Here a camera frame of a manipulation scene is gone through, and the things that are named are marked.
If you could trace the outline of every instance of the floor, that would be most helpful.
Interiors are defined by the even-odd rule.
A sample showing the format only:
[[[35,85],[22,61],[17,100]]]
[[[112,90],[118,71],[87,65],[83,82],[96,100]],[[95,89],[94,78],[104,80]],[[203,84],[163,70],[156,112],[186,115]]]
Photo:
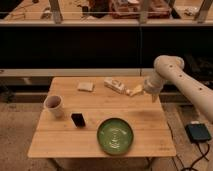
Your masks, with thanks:
[[[164,103],[163,108],[167,121],[171,127],[177,154],[185,166],[189,166],[200,153],[195,145],[192,145],[184,130],[184,125],[191,120],[199,120],[206,123],[213,132],[212,126],[206,119],[199,115],[190,105]],[[54,171],[56,170],[45,159],[30,159],[27,152],[42,110],[42,103],[0,103],[0,170],[1,171]],[[177,157],[173,158],[179,170],[182,166]],[[176,171],[172,158],[158,159],[152,171]],[[74,171],[141,171],[146,159],[73,159],[57,160],[61,166],[71,168]],[[204,171],[207,161],[201,160],[195,165],[199,171]]]
[[[60,10],[64,20],[75,20],[75,19],[85,19],[82,16],[81,6],[88,6],[88,0],[59,0]],[[203,0],[175,0],[175,7],[177,11],[181,14],[182,19],[184,20],[193,20],[193,17],[189,17],[184,14],[184,10],[188,7],[199,7],[201,6]],[[32,3],[32,0],[24,0],[20,5],[13,10],[5,20],[40,20],[43,12],[47,7],[49,7],[48,0],[42,0],[38,3]],[[213,5],[211,5],[210,11],[207,15],[207,19],[213,19]],[[111,20],[112,17],[107,15],[102,19]]]

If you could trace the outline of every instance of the smartphone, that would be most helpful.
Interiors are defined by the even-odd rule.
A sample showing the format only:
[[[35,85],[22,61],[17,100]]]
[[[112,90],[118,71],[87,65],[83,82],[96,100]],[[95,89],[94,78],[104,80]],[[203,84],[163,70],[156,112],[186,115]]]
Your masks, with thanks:
[[[72,113],[71,118],[77,127],[86,126],[82,113]]]

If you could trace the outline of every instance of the green bowl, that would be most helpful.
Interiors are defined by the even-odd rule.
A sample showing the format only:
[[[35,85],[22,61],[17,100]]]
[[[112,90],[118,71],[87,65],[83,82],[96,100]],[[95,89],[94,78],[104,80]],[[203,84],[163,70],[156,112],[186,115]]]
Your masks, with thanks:
[[[110,155],[121,155],[129,150],[134,134],[126,121],[110,118],[99,126],[97,138],[103,151]]]

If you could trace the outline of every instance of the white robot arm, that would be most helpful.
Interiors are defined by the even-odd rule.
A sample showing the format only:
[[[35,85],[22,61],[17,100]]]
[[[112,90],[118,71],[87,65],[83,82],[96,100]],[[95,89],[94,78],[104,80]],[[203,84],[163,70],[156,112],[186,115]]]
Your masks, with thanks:
[[[144,80],[144,90],[159,94],[166,81],[171,81],[188,100],[213,123],[213,91],[183,72],[184,61],[177,56],[162,55],[154,61],[154,72]],[[213,170],[213,153],[207,171]]]

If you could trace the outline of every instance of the cup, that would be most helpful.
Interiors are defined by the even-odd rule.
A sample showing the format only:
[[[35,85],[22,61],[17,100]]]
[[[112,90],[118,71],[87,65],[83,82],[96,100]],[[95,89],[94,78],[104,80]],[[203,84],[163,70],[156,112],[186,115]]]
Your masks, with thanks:
[[[44,108],[48,109],[56,118],[60,118],[64,115],[60,96],[48,96],[44,101]]]

